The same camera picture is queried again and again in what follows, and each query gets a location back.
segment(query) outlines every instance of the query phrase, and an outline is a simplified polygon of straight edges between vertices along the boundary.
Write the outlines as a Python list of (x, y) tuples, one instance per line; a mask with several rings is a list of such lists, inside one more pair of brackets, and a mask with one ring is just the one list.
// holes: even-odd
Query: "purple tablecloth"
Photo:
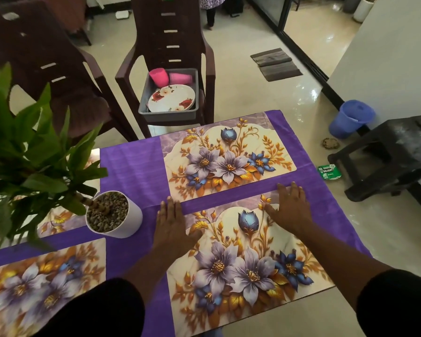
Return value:
[[(282, 112), (272, 110), (266, 114), (290, 153), (297, 170), (184, 202), (184, 214), (272, 191), (276, 189), (277, 183), (288, 186), (295, 181), (306, 191), (315, 222), (333, 236), (369, 255), (369, 251), (360, 241)], [(101, 149), (100, 154), (101, 166), (108, 168), (110, 175), (101, 180), (101, 191), (118, 190), (125, 193), (141, 207), (144, 215), (139, 231), (130, 238), (106, 238), (106, 278), (112, 278), (122, 274), (149, 251), (159, 204), (170, 192), (159, 137)], [(102, 237), (103, 235), (95, 234), (84, 226), (52, 235), (45, 240), (56, 249), (64, 249)], [(26, 243), (2, 249), (0, 266), (40, 254), (43, 253)], [(166, 276), (159, 283), (152, 302), (146, 308), (143, 336), (174, 336)]]

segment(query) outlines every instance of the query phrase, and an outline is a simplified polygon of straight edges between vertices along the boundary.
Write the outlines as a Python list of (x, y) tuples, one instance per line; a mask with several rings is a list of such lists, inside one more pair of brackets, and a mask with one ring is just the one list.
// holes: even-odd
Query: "pink cup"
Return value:
[(151, 79), (158, 88), (169, 85), (168, 74), (163, 68), (153, 69), (149, 72)]
[(170, 73), (170, 85), (175, 84), (191, 84), (192, 83), (192, 76), (190, 74), (182, 74), (182, 73)]

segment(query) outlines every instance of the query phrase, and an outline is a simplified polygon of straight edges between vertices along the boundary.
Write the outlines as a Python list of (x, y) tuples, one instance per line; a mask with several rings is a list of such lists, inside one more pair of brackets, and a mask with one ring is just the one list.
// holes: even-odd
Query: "blue bucket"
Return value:
[(361, 101), (345, 101), (337, 117), (329, 125), (329, 132), (337, 138), (348, 138), (362, 125), (368, 124), (376, 116), (370, 106)]

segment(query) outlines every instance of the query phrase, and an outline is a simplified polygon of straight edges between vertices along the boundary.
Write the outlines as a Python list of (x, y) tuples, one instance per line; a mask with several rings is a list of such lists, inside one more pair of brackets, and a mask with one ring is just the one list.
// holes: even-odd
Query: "green packet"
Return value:
[(324, 180), (337, 180), (342, 177), (335, 164), (322, 165), (318, 167), (318, 171)]

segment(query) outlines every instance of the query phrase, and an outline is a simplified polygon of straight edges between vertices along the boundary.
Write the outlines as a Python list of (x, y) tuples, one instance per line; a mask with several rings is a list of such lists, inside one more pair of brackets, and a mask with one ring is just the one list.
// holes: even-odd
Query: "black sleeve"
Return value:
[(140, 336), (144, 319), (137, 289), (113, 278), (71, 300), (34, 336)]
[(367, 337), (421, 336), (421, 277), (389, 270), (372, 278), (357, 299), (357, 320)]

